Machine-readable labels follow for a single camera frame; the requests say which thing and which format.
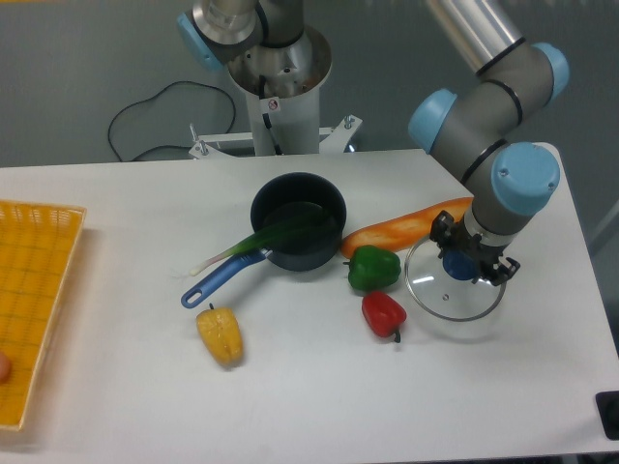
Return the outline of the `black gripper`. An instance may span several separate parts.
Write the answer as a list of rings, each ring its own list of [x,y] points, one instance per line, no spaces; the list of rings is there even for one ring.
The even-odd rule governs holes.
[[[511,236],[489,231],[474,217],[464,217],[456,225],[454,217],[443,210],[433,220],[429,238],[439,248],[439,256],[447,251],[448,271],[480,271],[480,280],[502,285],[520,269],[511,257],[506,263],[498,262]]]

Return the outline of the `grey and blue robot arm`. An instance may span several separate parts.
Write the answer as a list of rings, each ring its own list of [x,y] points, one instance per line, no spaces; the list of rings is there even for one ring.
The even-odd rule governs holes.
[[[529,43],[494,1],[431,1],[433,16],[479,78],[465,97],[441,89],[410,118],[411,138],[473,196],[461,219],[437,214],[429,235],[458,280],[508,281],[518,263],[505,248],[555,191],[560,168],[541,146],[507,134],[566,87],[563,53]],[[206,69],[227,69],[244,91],[259,156],[319,149],[318,91],[331,67],[325,38],[300,1],[198,1],[177,18]]]

